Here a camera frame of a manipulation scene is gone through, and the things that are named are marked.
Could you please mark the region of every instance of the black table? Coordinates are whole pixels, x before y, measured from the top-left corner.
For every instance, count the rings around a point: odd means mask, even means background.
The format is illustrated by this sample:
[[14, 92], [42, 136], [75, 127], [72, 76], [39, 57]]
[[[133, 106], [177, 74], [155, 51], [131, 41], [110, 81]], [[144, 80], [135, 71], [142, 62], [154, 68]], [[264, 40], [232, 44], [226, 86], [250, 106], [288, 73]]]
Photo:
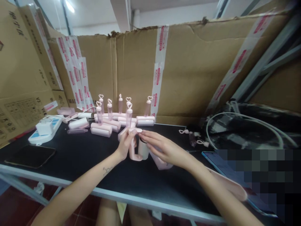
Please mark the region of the black table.
[[[183, 127], [155, 124], [140, 128], [158, 132], [185, 150], [195, 150], [196, 152], [191, 154], [214, 170], [201, 155], [201, 151], [212, 149], [203, 145], [191, 147], [188, 135], [180, 134], [178, 131]], [[28, 138], [33, 132], [0, 149], [2, 177], [11, 174], [66, 187], [112, 154], [119, 145], [115, 132], [110, 138], [106, 138], [91, 134], [90, 129], [84, 134], [68, 135], [67, 129], [67, 125], [62, 123], [55, 137], [43, 144], [45, 147], [55, 148], [57, 152], [40, 169], [13, 166], [4, 162], [8, 156], [29, 144]], [[224, 222], [204, 190], [188, 172], [176, 166], [169, 170], [158, 170], [150, 155], [147, 160], [141, 162], [132, 161], [127, 157], [97, 185], [92, 194], [198, 222], [209, 224]], [[279, 219], [264, 217], [248, 204], [246, 206], [265, 225], [283, 225]]]

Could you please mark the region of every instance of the hand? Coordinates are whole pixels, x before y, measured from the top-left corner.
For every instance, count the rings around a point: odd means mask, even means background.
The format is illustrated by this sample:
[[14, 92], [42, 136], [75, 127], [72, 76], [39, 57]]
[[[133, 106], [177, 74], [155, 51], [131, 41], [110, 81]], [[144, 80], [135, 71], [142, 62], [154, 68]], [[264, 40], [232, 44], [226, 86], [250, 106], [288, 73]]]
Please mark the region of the hand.
[[133, 130], [130, 134], [129, 134], [128, 130], [129, 129], [127, 129], [120, 137], [119, 146], [115, 151], [115, 153], [117, 153], [121, 157], [121, 160], [126, 159], [126, 156], [128, 155], [128, 151], [129, 151], [129, 146], [130, 146], [131, 140], [133, 138], [134, 138], [134, 147], [137, 146], [137, 142], [135, 139], [137, 130]]
[[[188, 165], [191, 157], [190, 154], [166, 137], [147, 130], [143, 130], [143, 132], [139, 133], [139, 137], [146, 141], [146, 145], [150, 151], [164, 162], [168, 162], [181, 168], [185, 168]], [[162, 152], [155, 149], [154, 146], [159, 147]]]

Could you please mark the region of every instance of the floor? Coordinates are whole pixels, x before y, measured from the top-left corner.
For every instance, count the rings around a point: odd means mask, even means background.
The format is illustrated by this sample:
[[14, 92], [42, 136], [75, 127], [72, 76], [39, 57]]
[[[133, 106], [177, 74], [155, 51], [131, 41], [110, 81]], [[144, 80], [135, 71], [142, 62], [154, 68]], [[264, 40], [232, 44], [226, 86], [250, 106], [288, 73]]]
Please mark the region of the floor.
[[[29, 187], [34, 188], [36, 181], [20, 178]], [[50, 200], [57, 187], [46, 185], [43, 197]], [[89, 195], [76, 211], [65, 222], [64, 226], [94, 226], [101, 198]], [[32, 200], [13, 187], [9, 187], [0, 196], [0, 225], [1, 226], [30, 226], [35, 216], [44, 208], [43, 205]], [[154, 226], [190, 226], [189, 220], [162, 214], [162, 221], [151, 217]], [[130, 226], [130, 218], [126, 210], [124, 226]]]

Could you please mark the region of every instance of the table surface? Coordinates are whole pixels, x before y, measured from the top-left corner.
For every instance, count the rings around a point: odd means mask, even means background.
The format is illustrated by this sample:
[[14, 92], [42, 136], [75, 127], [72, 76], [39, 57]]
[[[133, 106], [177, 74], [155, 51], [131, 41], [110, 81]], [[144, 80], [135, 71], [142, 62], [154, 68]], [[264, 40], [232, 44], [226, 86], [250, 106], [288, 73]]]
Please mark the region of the table surface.
[[[158, 132], [185, 150], [196, 150], [196, 152], [192, 152], [191, 154], [204, 163], [205, 166], [215, 170], [201, 155], [201, 151], [212, 151], [212, 149], [206, 148], [203, 145], [197, 145], [195, 148], [191, 147], [188, 134], [180, 134], [178, 131], [179, 129], [183, 129], [183, 127], [155, 124], [154, 126], [140, 128]], [[30, 169], [13, 166], [4, 162], [8, 156], [29, 144], [28, 138], [33, 132], [0, 149], [0, 164], [74, 181], [112, 154], [119, 145], [118, 133], [115, 132], [110, 138], [106, 138], [93, 135], [90, 133], [90, 130], [83, 134], [68, 135], [67, 129], [67, 125], [62, 123], [54, 138], [42, 145], [44, 147], [55, 148], [56, 153], [41, 168]], [[97, 187], [188, 210], [220, 216], [202, 187], [191, 174], [176, 166], [173, 166], [169, 170], [158, 170], [150, 155], [147, 160], [141, 162], [132, 161], [128, 156]], [[265, 225], [283, 225], [279, 219], [262, 216], [248, 204], [246, 206]]]

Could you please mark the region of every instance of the wrist tattoo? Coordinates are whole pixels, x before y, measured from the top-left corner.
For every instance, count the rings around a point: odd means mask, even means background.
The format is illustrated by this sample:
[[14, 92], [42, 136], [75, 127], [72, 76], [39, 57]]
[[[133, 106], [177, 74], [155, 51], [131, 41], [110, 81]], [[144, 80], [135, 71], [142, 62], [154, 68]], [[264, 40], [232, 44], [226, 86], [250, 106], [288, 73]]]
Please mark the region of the wrist tattoo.
[[105, 171], [105, 173], [103, 174], [103, 176], [107, 175], [115, 166], [112, 166], [110, 168], [103, 168], [103, 170]]

